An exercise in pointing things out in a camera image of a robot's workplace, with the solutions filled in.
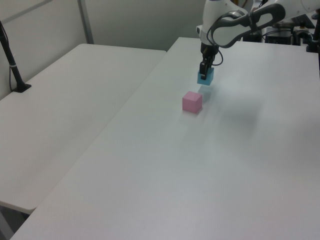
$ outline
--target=pink cube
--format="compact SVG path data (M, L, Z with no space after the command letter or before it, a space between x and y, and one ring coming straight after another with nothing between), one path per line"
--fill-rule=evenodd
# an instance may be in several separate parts
M188 91L182 98L182 109L196 114L202 108L202 95Z

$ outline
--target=wall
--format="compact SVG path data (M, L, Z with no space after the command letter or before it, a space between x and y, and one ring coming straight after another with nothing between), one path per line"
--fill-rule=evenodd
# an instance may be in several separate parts
M197 38L206 0L85 0L95 44L167 51Z
M3 26L24 82L86 43L77 0L52 0ZM0 47L0 99L9 93L9 64Z

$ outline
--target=cube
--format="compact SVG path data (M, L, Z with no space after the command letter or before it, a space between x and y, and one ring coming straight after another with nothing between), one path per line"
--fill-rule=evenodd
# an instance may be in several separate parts
M201 75L200 72L198 72L198 84L202 84L202 85L207 85L210 86L212 80L214 79L214 73L215 73L215 68L211 67L208 69L208 72L206 74L206 80L201 79Z
M202 108L202 95L188 91L182 98L182 109L196 114Z

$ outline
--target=white table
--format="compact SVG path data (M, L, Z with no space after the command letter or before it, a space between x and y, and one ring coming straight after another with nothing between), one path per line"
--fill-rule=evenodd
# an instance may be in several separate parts
M166 52L82 44L0 101L0 205L30 214Z
M320 239L318 55L221 51L200 87L200 40L179 38L12 240Z

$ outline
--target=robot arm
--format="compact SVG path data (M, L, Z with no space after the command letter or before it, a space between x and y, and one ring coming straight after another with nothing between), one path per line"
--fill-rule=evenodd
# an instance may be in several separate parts
M197 27L203 54L201 78L207 78L219 47L230 48L243 36L317 9L320 9L319 0L269 0L248 13L230 0L206 0L203 25Z

